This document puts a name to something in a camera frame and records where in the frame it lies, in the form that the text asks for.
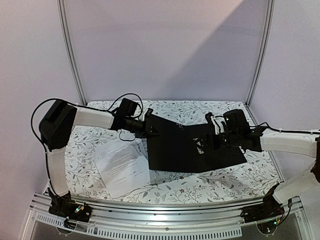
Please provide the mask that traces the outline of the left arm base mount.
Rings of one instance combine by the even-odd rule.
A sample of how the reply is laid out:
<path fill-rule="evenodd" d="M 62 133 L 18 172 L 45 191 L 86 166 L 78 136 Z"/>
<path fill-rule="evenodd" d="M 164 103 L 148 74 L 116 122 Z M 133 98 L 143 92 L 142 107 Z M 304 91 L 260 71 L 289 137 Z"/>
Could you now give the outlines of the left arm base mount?
<path fill-rule="evenodd" d="M 77 203 L 72 199 L 70 192 L 63 196 L 58 196 L 50 191 L 49 196 L 51 198 L 48 210 L 50 214 L 70 220 L 89 222 L 93 208 L 87 203 Z"/>

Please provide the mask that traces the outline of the blue file folder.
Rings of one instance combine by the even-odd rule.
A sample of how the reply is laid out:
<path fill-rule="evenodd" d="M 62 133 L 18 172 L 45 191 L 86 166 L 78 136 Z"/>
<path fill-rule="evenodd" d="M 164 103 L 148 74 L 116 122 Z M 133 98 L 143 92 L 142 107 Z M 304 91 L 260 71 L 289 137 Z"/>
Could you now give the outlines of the blue file folder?
<path fill-rule="evenodd" d="M 199 154 L 193 139 L 214 132 L 207 123 L 181 125 L 157 116 L 155 127 L 160 135 L 146 138 L 150 170 L 204 173 L 247 162 L 238 146 Z"/>

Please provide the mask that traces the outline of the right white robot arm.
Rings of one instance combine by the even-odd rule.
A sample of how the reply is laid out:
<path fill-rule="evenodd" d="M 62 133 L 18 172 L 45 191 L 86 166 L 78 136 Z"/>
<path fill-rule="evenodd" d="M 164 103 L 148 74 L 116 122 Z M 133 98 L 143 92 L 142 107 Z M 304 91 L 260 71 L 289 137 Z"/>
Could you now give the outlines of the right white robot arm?
<path fill-rule="evenodd" d="M 245 150 L 246 163 L 197 173 L 189 188 L 196 203 L 224 203 L 262 198 L 277 183 L 287 182 L 313 163 L 309 156 Z"/>

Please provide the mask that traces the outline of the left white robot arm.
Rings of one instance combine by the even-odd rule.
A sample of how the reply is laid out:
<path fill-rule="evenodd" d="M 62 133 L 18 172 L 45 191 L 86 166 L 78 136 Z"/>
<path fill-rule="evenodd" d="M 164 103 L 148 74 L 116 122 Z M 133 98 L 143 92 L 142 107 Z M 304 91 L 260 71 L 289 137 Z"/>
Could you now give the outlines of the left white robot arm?
<path fill-rule="evenodd" d="M 65 177 L 65 151 L 75 126 L 126 130 L 137 138 L 146 138 L 150 132 L 148 118 L 151 109 L 147 110 L 143 120 L 138 120 L 121 108 L 109 111 L 78 106 L 58 98 L 52 101 L 52 106 L 39 123 L 39 133 L 47 154 L 50 191 L 56 198 L 70 195 Z"/>

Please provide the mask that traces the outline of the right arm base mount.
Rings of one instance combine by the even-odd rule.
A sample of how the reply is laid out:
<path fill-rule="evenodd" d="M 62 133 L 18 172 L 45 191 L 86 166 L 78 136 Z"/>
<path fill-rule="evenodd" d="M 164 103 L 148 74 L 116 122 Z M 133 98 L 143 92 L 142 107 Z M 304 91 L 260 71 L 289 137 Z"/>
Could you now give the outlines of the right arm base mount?
<path fill-rule="evenodd" d="M 245 223 L 250 223 L 280 216 L 280 219 L 275 220 L 272 223 L 273 226 L 278 226 L 287 219 L 292 205 L 293 202 L 290 198 L 287 201 L 288 211 L 287 214 L 285 214 L 283 204 L 277 202 L 272 195 L 266 195 L 263 198 L 262 203 L 244 207 L 241 210 L 240 217 L 244 219 Z"/>

